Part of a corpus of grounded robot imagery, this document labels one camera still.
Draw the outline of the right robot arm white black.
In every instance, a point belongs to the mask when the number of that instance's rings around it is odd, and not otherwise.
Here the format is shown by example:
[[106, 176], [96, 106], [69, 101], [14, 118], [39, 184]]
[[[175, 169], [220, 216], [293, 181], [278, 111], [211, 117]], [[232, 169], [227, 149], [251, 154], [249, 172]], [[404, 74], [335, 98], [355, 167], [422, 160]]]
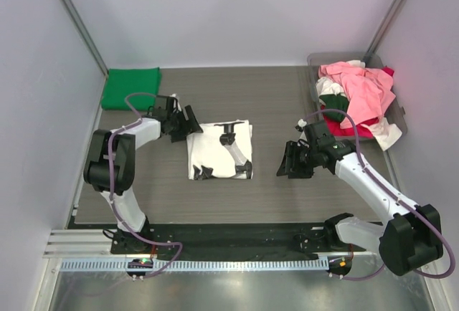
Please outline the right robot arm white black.
[[443, 256], [441, 220], [431, 205], [420, 206], [382, 177], [359, 144], [337, 140], [324, 121], [296, 125], [301, 136], [285, 145], [278, 176], [312, 178], [325, 168], [347, 183], [378, 216], [379, 223], [342, 213], [323, 223], [330, 245], [352, 244], [374, 252], [392, 273], [402, 276]]

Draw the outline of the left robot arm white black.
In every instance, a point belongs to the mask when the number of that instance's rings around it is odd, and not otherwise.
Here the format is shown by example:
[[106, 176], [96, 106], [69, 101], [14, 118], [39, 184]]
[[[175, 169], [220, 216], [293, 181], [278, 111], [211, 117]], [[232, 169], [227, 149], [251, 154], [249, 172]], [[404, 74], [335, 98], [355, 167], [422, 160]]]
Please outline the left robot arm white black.
[[192, 106], [182, 107], [175, 94], [135, 92], [125, 97], [125, 103], [137, 119], [116, 129], [93, 132], [83, 179], [108, 202], [115, 216], [116, 231], [103, 232], [112, 240], [112, 251], [145, 253], [156, 244], [133, 191], [136, 151], [165, 135], [176, 143], [203, 130]]

